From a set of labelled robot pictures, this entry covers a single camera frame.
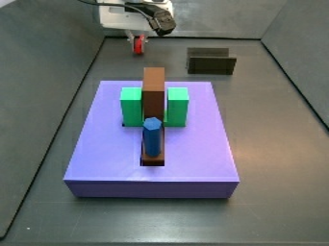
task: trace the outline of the purple block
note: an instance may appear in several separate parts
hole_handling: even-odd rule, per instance
[[[64,182],[79,197],[229,198],[240,183],[211,83],[187,87],[185,128],[165,130],[165,166],[141,166],[143,127],[122,127],[121,89],[142,82],[99,85]]]

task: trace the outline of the gray wall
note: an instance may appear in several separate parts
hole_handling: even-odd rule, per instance
[[[329,126],[329,1],[289,0],[262,42]]]
[[[173,37],[262,38],[286,0],[173,0]],[[107,36],[123,32],[106,30]]]
[[[0,237],[102,45],[91,13],[75,0],[0,9]]]

